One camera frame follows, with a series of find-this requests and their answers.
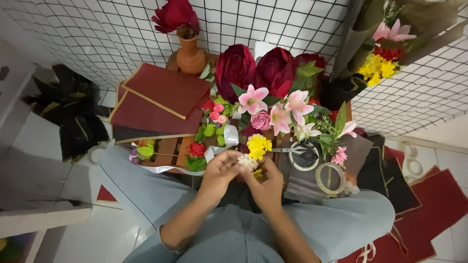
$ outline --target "light blue pants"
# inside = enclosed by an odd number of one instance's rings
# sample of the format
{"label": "light blue pants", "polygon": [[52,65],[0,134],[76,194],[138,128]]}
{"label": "light blue pants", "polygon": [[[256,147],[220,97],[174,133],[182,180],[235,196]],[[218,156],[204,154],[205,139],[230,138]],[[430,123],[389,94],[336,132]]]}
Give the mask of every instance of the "light blue pants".
{"label": "light blue pants", "polygon": [[[113,146],[98,164],[98,176],[122,208],[134,215],[148,236],[197,194],[175,178],[153,174],[128,161],[129,150]],[[339,259],[388,233],[395,211],[383,195],[362,191],[351,197],[329,199],[324,205],[285,205],[317,255]]]}

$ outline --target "white grid wall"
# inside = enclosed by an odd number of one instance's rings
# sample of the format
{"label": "white grid wall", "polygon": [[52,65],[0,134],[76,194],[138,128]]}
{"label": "white grid wall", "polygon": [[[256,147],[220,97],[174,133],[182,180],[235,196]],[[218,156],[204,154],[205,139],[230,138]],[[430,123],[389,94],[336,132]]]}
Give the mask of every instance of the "white grid wall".
{"label": "white grid wall", "polygon": [[[293,56],[318,52],[330,73],[340,44],[347,0],[189,0],[200,22],[198,46],[210,53],[255,41]],[[154,30],[149,19],[166,0],[1,0],[0,8],[58,60],[115,92],[141,62],[165,66],[180,45],[175,32]],[[468,7],[459,13],[468,17]],[[353,117],[372,132],[398,135],[468,110],[465,36],[405,68],[393,80],[353,100]]]}

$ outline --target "sleeve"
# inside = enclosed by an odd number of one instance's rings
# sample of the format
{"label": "sleeve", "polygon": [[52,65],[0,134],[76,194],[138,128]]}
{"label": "sleeve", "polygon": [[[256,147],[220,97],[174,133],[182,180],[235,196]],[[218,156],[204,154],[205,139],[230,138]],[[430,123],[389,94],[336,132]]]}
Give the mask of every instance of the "sleeve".
{"label": "sleeve", "polygon": [[162,243],[158,231],[134,249],[123,263],[174,263],[180,255],[181,253],[169,250]]}

